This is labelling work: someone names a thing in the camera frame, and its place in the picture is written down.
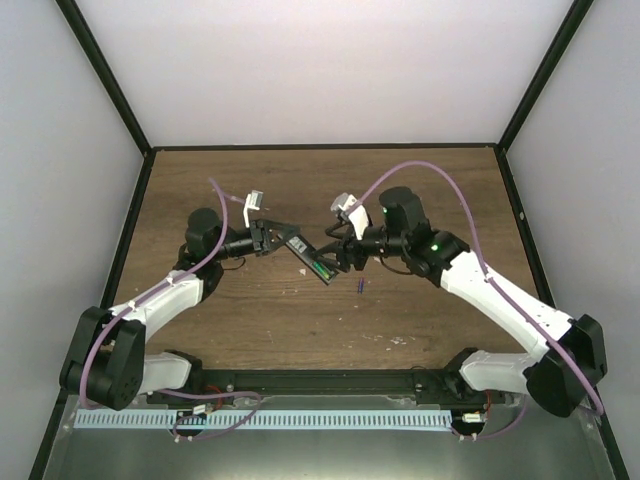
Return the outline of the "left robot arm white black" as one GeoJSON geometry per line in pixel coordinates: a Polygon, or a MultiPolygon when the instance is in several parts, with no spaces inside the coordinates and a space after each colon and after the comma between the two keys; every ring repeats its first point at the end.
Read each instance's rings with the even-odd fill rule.
{"type": "Polygon", "coordinates": [[[268,255],[299,231],[265,219],[234,230],[210,208],[193,211],[178,260],[164,279],[126,303],[81,314],[59,374],[61,388],[116,411],[140,394],[161,390],[181,403],[196,402],[205,382],[195,372],[197,359],[175,351],[149,355],[147,342],[215,291],[224,275],[222,261],[268,255]]]}

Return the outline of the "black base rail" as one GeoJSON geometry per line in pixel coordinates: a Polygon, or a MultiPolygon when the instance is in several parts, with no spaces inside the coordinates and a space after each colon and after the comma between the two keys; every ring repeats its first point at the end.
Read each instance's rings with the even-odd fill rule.
{"type": "Polygon", "coordinates": [[[408,396],[419,404],[443,408],[503,404],[505,395],[459,387],[444,369],[391,370],[220,370],[203,369],[181,390],[189,394],[253,391],[262,397],[282,395],[408,396]]]}

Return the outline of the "black remote control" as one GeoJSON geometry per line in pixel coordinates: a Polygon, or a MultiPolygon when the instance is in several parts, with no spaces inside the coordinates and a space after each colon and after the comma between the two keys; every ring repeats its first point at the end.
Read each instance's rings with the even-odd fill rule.
{"type": "MultiPolygon", "coordinates": [[[[290,238],[286,242],[286,246],[305,265],[307,270],[312,272],[318,279],[322,281],[322,279],[316,274],[312,266],[314,261],[319,262],[314,258],[316,249],[302,235],[296,235],[290,238]]],[[[324,266],[334,274],[334,277],[332,279],[333,281],[338,276],[338,272],[327,267],[326,265],[324,266]]],[[[330,283],[325,283],[323,281],[322,282],[325,285],[329,285],[332,283],[332,281],[330,283]]]]}

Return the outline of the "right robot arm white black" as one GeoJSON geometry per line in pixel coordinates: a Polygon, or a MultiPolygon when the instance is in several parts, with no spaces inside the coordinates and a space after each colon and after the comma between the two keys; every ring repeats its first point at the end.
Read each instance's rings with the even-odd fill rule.
{"type": "Polygon", "coordinates": [[[466,301],[523,347],[521,354],[463,351],[444,378],[451,400],[465,403],[483,390],[519,393],[552,415],[570,416],[607,373],[600,323],[587,314],[572,318],[482,263],[459,237],[430,225],[409,188],[387,189],[379,202],[384,223],[375,226],[354,195],[339,195],[331,206],[338,221],[326,230],[333,241],[318,261],[347,272],[371,257],[397,257],[410,274],[466,301]]]}

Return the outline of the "green AAA battery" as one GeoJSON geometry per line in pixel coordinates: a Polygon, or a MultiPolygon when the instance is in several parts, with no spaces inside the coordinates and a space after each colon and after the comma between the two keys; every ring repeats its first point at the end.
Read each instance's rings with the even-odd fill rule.
{"type": "Polygon", "coordinates": [[[323,282],[330,283],[332,281],[334,274],[330,270],[328,270],[323,264],[317,261],[314,261],[312,266],[316,274],[322,279],[323,282]]]}

